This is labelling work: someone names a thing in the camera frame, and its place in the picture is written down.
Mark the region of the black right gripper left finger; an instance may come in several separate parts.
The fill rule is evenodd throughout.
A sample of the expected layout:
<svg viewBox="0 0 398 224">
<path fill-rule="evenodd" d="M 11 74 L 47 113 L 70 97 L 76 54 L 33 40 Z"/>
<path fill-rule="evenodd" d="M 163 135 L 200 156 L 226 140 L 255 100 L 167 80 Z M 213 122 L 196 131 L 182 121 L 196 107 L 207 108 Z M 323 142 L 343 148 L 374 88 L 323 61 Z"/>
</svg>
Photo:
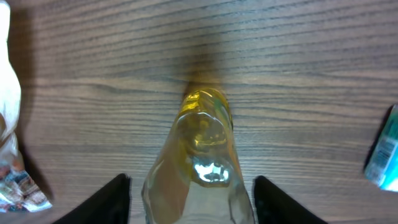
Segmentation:
<svg viewBox="0 0 398 224">
<path fill-rule="evenodd" d="M 119 174 L 53 224 L 128 224 L 131 178 Z"/>
</svg>

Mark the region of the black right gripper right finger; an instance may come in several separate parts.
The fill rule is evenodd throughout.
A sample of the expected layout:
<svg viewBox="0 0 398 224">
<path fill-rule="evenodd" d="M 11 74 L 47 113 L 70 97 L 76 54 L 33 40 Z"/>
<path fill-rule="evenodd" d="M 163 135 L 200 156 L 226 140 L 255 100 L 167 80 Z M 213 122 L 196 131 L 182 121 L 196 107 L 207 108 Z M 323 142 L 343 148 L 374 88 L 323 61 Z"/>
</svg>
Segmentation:
<svg viewBox="0 0 398 224">
<path fill-rule="evenodd" d="M 253 193 L 259 224 L 327 224 L 262 175 Z"/>
</svg>

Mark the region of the yellow oil bottle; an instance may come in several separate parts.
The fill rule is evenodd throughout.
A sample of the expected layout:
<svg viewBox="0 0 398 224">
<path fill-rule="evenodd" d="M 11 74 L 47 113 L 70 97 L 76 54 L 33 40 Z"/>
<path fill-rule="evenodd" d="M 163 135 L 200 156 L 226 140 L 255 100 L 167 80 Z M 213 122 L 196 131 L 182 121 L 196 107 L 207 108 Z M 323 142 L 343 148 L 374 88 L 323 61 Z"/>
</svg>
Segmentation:
<svg viewBox="0 0 398 224">
<path fill-rule="evenodd" d="M 142 199 L 147 223 L 255 222 L 224 94 L 202 88 L 186 95 Z"/>
</svg>

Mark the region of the brown white snack bag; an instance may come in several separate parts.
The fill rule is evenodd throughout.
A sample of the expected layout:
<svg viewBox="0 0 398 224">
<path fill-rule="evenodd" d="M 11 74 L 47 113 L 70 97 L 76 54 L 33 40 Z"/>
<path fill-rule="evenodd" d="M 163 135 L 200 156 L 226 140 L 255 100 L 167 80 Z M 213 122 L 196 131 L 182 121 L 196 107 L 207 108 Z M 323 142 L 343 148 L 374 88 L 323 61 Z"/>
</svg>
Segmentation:
<svg viewBox="0 0 398 224">
<path fill-rule="evenodd" d="M 10 6 L 1 1 L 1 212 L 39 212 L 52 204 L 25 170 L 19 151 L 21 87 L 9 61 L 10 19 Z"/>
</svg>

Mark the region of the small teal white box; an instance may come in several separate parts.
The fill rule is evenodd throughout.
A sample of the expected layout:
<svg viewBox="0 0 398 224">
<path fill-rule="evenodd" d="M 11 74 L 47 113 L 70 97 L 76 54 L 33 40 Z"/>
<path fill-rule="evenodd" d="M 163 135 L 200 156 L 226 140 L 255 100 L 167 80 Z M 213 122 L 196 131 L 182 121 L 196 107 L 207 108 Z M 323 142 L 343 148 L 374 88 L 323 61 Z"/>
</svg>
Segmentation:
<svg viewBox="0 0 398 224">
<path fill-rule="evenodd" d="M 397 192 L 397 105 L 389 110 L 364 175 L 381 190 Z"/>
</svg>

